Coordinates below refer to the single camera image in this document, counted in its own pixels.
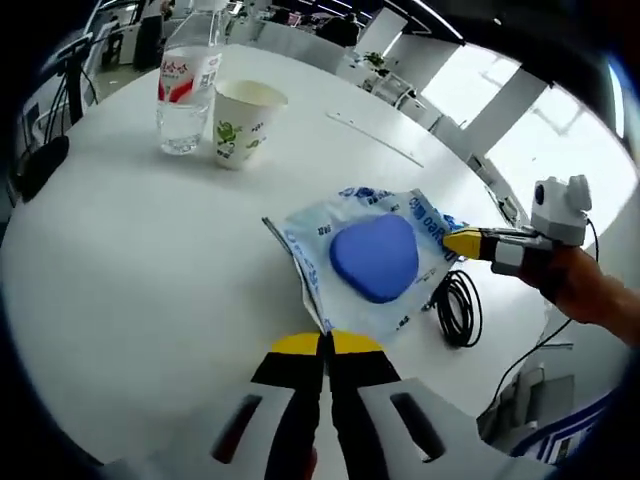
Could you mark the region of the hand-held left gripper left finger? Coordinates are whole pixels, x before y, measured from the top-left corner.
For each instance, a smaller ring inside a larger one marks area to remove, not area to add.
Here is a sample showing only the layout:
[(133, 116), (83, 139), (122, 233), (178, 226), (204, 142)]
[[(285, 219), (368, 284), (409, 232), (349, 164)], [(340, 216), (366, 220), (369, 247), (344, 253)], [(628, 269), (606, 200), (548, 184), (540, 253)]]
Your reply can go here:
[(153, 456), (160, 477), (301, 479), (320, 420), (322, 346), (318, 333), (277, 341), (242, 390), (194, 416)]

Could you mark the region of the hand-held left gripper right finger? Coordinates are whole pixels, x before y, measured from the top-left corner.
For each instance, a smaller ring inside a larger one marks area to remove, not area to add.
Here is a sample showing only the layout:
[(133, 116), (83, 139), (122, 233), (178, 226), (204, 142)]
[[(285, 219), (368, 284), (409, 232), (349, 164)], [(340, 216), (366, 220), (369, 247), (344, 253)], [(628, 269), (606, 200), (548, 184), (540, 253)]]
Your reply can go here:
[(475, 418), (417, 378), (403, 379), (381, 346), (339, 330), (327, 337), (332, 421), (351, 479), (545, 479), (550, 466), (485, 443)]

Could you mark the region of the person's right hand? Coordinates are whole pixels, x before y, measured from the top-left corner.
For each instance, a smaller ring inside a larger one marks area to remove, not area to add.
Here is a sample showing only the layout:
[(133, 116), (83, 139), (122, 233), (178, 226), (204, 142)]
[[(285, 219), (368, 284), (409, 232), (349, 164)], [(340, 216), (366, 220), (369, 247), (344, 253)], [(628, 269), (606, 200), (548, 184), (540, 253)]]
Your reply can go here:
[(621, 286), (579, 247), (528, 250), (517, 276), (567, 317), (598, 326), (605, 326)]

